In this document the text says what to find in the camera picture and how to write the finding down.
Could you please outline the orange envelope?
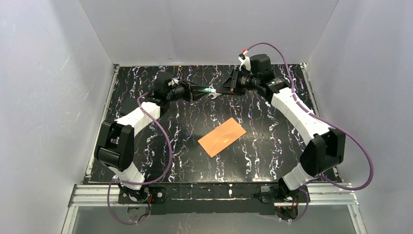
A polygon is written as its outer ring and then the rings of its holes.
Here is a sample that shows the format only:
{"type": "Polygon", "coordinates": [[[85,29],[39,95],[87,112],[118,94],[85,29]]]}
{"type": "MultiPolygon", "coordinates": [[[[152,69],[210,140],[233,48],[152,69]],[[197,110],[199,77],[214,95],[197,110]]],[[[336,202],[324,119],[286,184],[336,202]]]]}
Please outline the orange envelope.
{"type": "Polygon", "coordinates": [[[231,117],[199,139],[198,143],[213,158],[245,134],[246,130],[231,117]]]}

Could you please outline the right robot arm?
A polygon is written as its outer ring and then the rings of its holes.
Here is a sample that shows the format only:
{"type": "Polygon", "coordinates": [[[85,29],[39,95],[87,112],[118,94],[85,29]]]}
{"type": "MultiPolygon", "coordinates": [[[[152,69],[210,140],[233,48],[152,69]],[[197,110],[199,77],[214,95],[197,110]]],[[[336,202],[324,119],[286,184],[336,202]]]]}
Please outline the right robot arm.
{"type": "Polygon", "coordinates": [[[254,196],[260,200],[294,197],[299,189],[320,174],[343,162],[345,134],[312,116],[296,97],[292,82],[274,75],[268,55],[249,57],[241,53],[239,61],[240,66],[231,71],[225,83],[217,88],[217,93],[241,96],[247,90],[256,91],[288,119],[305,144],[297,166],[281,177],[275,186],[254,196]]]}

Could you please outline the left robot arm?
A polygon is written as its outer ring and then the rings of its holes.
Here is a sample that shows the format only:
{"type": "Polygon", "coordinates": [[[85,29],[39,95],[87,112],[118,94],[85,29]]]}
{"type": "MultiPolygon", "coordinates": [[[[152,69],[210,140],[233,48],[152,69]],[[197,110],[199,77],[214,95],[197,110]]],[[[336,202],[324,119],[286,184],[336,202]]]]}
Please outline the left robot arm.
{"type": "Polygon", "coordinates": [[[215,89],[194,82],[175,79],[170,73],[159,73],[148,93],[137,99],[137,108],[118,119],[101,123],[94,158],[117,176],[121,190],[137,202],[147,201],[146,182],[133,162],[135,137],[151,123],[158,124],[172,101],[196,101],[215,89]]]}

